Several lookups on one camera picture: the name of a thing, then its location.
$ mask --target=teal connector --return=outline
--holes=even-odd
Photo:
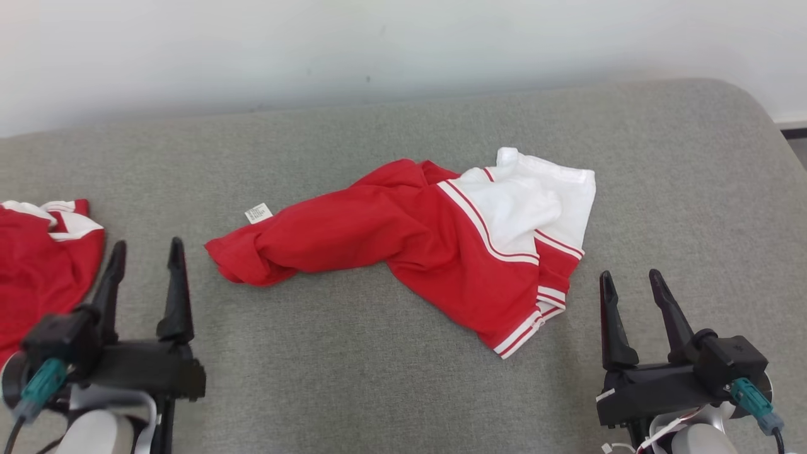
[[[55,358],[46,360],[25,385],[21,399],[14,407],[14,417],[22,418],[26,424],[34,422],[48,399],[61,388],[66,378],[65,363]]]
[[[784,422],[774,413],[773,405],[747,378],[738,378],[731,383],[731,397],[751,414],[765,435],[771,435],[774,428],[784,429]]]

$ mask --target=white stripe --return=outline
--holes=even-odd
[[[67,232],[49,233],[51,238],[57,242],[77,240],[79,238],[83,238],[89,232],[103,229],[101,225],[89,217],[83,216],[76,212],[63,212],[61,214],[61,219],[65,223],[65,229]]]
[[[74,212],[76,211],[76,202],[74,200],[70,200],[69,202],[65,202],[64,200],[55,200],[53,202],[47,202],[40,208],[42,208],[44,211]]]
[[[552,246],[553,248],[555,248],[557,250],[560,250],[561,252],[565,252],[565,253],[567,253],[569,255],[573,255],[578,260],[583,260],[583,256],[580,255],[580,253],[578,251],[576,251],[574,249],[569,249],[568,247],[565,247],[564,245],[559,244],[557,242],[553,242],[553,241],[547,239],[546,237],[544,237],[543,235],[541,235],[539,233],[535,233],[535,239],[537,239],[538,241],[540,241],[540,242],[542,242],[542,243],[544,243],[544,244],[546,244],[548,246]]]
[[[566,302],[566,293],[561,292],[560,290],[555,290],[554,288],[544,287],[543,285],[538,286],[538,293],[543,293],[547,296],[553,296],[558,298],[561,301]]]
[[[551,305],[552,307],[555,307],[555,308],[558,308],[558,309],[565,309],[566,308],[566,306],[563,305],[562,303],[558,303],[557,301],[551,300],[551,299],[546,298],[546,297],[541,298],[541,296],[538,296],[538,301],[537,302],[539,302],[539,303],[547,303],[548,305]]]
[[[524,320],[524,323],[521,323],[518,326],[518,328],[516,328],[502,343],[500,343],[498,347],[494,348],[493,351],[495,351],[496,353],[501,353],[502,351],[507,349],[507,347],[510,347],[510,345],[512,345],[512,343],[514,343],[516,339],[518,339],[518,336],[521,336],[521,334],[524,333],[526,330],[532,328],[533,325],[535,324],[535,321],[540,318],[541,318],[540,311],[533,312],[532,315],[530,315],[529,317],[527,317],[526,320]]]
[[[523,338],[521,338],[521,340],[520,340],[520,341],[518,341],[518,343],[516,343],[516,345],[512,346],[512,348],[511,348],[510,350],[507,350],[507,353],[505,353],[504,355],[502,355],[502,359],[507,359],[507,358],[509,358],[509,357],[510,357],[510,355],[512,355],[513,353],[515,353],[515,352],[516,352],[516,350],[518,350],[518,349],[519,349],[519,347],[521,347],[522,345],[524,345],[524,343],[525,343],[525,342],[527,342],[527,341],[529,340],[529,338],[533,337],[533,334],[535,334],[535,333],[537,333],[537,332],[538,332],[538,328],[540,328],[541,326],[543,326],[545,322],[546,322],[546,321],[545,321],[544,319],[540,319],[540,320],[538,320],[538,323],[537,323],[537,324],[535,324],[535,325],[533,325],[533,327],[530,329],[530,331],[529,331],[527,334],[525,334],[525,335],[524,335],[524,337],[523,337]]]
[[[28,202],[15,202],[13,200],[8,200],[7,202],[3,202],[0,205],[7,210],[40,217],[42,219],[47,220],[50,227],[56,227],[56,218],[51,216],[50,214],[48,214],[48,212],[44,211],[42,208],[37,207],[34,204],[29,204]]]
[[[465,199],[447,182],[441,181],[437,184],[437,186],[442,189],[443,192],[445,192],[446,195],[450,197],[451,200],[453,200],[463,212],[465,212],[468,219],[474,223],[474,227],[476,227],[476,230],[479,232],[479,236],[482,238],[482,243],[484,243],[485,247],[487,248],[487,252],[489,252],[493,257],[501,260],[502,262],[532,263],[533,265],[538,265],[538,257],[536,256],[534,250],[514,253],[521,254],[516,256],[502,255],[494,250],[493,245],[491,245],[487,237],[489,232],[485,233],[485,226],[482,219],[477,216],[476,212],[474,212],[474,209],[468,204],[468,202],[466,202]]]
[[[566,308],[562,308],[557,304],[558,303],[555,304],[547,303],[546,301],[539,301],[538,303],[536,303],[536,306],[538,306],[538,308],[541,310],[541,316],[543,317],[544,322],[546,322],[547,320],[551,319],[556,315],[560,315],[566,312]]]

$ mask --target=white tag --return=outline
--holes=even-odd
[[[252,207],[244,214],[247,215],[247,219],[249,219],[250,224],[256,224],[272,217],[272,212],[269,211],[269,207],[267,207],[266,204],[260,204],[257,207]]]
[[[596,401],[599,402],[599,401],[605,399],[606,397],[610,396],[611,394],[614,394],[615,392],[616,392],[615,389],[609,389],[608,391],[605,391],[604,393],[597,396]]]

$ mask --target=white fabric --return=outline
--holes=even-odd
[[[11,211],[22,212],[25,214],[30,214],[32,216],[41,217],[42,219],[47,219],[50,227],[56,227],[56,218],[48,214],[47,211],[43,210],[40,207],[37,207],[34,204],[29,204],[28,202],[16,202],[14,200],[8,200],[7,202],[3,202],[3,208]]]
[[[51,229],[56,227],[58,222],[49,212],[59,212],[61,219],[65,223],[67,232],[51,232],[51,238],[57,242],[77,240],[83,238],[84,235],[87,235],[89,232],[103,229],[101,225],[91,220],[89,217],[76,213],[76,203],[74,201],[65,202],[63,200],[56,200],[47,202],[41,207],[37,207],[28,202],[8,200],[7,202],[2,202],[0,205],[5,209],[46,219],[48,220],[48,227]]]
[[[474,168],[438,186],[471,220],[479,219],[479,234],[490,239],[496,257],[523,254],[533,256],[537,265],[534,231],[557,221],[562,211],[558,194],[546,190],[540,179],[511,174],[492,182],[484,170]]]
[[[550,318],[556,315],[560,315],[561,313],[566,311],[565,306],[562,306],[554,301],[549,302],[544,300],[538,300],[538,302],[535,305],[538,306],[538,310],[540,310],[541,313],[547,314],[544,316],[544,321],[549,320]]]
[[[545,191],[556,193],[563,206],[562,213],[556,221],[539,229],[562,243],[549,243],[551,246],[565,249],[566,252],[573,250],[563,245],[582,249],[583,236],[596,193],[593,170],[559,166],[535,156],[521,154],[517,149],[504,147],[499,149],[496,167],[489,168],[489,171],[497,181],[511,179],[512,175],[537,179]],[[546,240],[540,235],[535,238],[539,241]],[[579,258],[581,254],[575,252],[573,255]]]

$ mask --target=white wall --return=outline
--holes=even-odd
[[[3,0],[0,136],[699,76],[807,120],[803,0]]]

